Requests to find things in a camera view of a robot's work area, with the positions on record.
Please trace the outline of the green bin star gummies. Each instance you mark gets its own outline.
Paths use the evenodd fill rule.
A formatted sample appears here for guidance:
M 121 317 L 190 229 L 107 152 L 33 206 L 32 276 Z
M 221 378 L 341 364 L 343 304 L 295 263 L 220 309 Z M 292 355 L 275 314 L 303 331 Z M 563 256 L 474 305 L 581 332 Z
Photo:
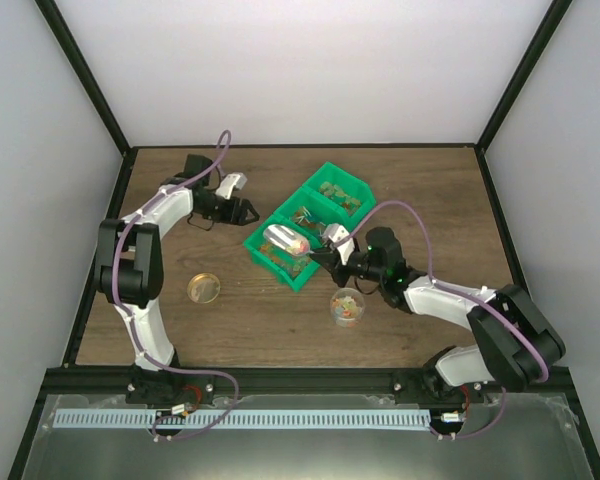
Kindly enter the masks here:
M 319 241 L 289 219 L 273 214 L 243 242 L 251 260 L 256 265 L 269 271 L 280 283 L 286 284 L 292 291 L 299 292 L 317 272 L 319 265 L 308 256 L 293 257 L 266 240 L 264 231 L 273 224 L 284 225 L 305 236 L 309 240 L 311 248 L 317 248 Z

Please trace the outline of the metal scoop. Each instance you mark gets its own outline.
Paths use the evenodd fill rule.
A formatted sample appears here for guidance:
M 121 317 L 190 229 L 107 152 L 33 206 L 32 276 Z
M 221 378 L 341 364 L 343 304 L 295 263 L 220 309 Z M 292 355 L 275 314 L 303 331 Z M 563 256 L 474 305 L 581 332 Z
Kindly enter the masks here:
M 283 224 L 273 223 L 265 227 L 263 238 L 273 246 L 293 257 L 310 255 L 324 247 L 312 243 L 308 237 Z

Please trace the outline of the clear plastic jar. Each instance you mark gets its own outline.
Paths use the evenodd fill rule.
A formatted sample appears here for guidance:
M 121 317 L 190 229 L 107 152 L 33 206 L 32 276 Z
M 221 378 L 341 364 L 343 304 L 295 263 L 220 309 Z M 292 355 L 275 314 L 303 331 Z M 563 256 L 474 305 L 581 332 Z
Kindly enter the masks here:
M 334 322 L 344 328 L 355 326 L 365 312 L 365 299 L 361 292 L 352 288 L 340 288 L 331 297 L 330 313 Z

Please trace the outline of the green bin lollipops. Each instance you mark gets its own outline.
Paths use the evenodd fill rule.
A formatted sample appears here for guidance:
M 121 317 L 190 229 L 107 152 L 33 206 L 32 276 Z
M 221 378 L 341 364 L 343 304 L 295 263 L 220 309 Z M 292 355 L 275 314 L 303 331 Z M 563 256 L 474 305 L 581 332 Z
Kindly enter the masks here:
M 349 216 L 344 208 L 324 195 L 308 188 L 300 187 L 285 200 L 274 214 L 290 221 L 312 245 L 321 243 L 322 235 L 330 224 L 347 226 Z

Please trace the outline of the green bin popsicle candies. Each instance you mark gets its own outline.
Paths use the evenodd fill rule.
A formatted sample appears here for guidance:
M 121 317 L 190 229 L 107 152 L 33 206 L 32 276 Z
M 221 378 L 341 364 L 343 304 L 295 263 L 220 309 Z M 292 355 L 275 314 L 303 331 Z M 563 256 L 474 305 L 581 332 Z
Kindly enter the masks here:
M 329 207 L 343 215 L 343 224 L 352 231 L 376 206 L 371 187 L 331 162 L 323 164 L 304 183 L 304 187 L 327 201 Z

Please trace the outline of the gold jar lid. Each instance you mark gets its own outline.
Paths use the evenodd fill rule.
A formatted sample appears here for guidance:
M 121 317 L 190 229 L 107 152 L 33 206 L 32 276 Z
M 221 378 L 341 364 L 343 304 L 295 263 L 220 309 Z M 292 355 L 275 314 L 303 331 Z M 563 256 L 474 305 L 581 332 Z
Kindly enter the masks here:
M 209 304 L 219 296 L 221 284 L 219 278 L 208 272 L 192 277 L 187 285 L 188 298 L 197 304 Z

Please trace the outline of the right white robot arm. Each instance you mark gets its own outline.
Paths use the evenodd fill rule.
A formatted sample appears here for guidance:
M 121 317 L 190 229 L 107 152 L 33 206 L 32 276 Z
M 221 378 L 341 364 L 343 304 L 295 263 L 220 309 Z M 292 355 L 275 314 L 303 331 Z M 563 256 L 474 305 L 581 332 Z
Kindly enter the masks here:
M 325 244 L 310 257 L 340 287 L 349 279 L 376 284 L 384 301 L 407 314 L 431 316 L 470 331 L 469 347 L 448 347 L 424 366 L 424 389 L 438 403 L 460 386 L 496 382 L 511 392 L 548 380 L 566 345 L 530 295 L 517 285 L 469 288 L 433 278 L 412 267 L 388 227 L 375 227 L 361 249 L 347 230 L 332 224 Z

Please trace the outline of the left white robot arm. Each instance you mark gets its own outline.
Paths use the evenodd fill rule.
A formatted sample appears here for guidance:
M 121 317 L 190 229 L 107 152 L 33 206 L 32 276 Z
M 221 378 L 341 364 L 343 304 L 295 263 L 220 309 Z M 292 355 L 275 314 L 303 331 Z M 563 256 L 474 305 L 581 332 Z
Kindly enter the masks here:
M 209 186 L 212 172 L 220 170 L 219 161 L 190 154 L 184 170 L 164 180 L 142 206 L 99 226 L 96 290 L 122 318 L 133 345 L 134 364 L 157 371 L 148 388 L 164 404 L 183 395 L 185 381 L 170 370 L 176 350 L 166 334 L 158 300 L 164 284 L 162 239 L 181 219 L 192 215 L 236 226 L 259 219 L 251 202 L 235 195 L 246 185 L 245 174 L 221 173 L 218 186 Z

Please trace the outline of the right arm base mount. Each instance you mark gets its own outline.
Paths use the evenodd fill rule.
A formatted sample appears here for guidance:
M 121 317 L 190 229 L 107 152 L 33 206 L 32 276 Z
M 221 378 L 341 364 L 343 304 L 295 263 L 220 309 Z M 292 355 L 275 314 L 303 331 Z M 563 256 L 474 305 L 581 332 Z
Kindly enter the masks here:
M 465 386 L 449 386 L 435 368 L 440 358 L 437 354 L 422 367 L 392 373 L 390 387 L 397 403 L 417 404 L 423 408 L 462 407 L 467 400 L 479 397 Z

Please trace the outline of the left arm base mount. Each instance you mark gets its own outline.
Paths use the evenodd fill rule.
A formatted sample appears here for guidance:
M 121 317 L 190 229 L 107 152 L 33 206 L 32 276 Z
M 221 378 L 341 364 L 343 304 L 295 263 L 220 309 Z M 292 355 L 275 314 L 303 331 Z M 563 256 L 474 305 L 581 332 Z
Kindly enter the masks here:
M 213 397 L 214 379 L 210 375 L 182 375 L 165 370 L 145 370 L 136 365 L 129 369 L 126 401 L 171 407 L 181 403 L 208 403 Z

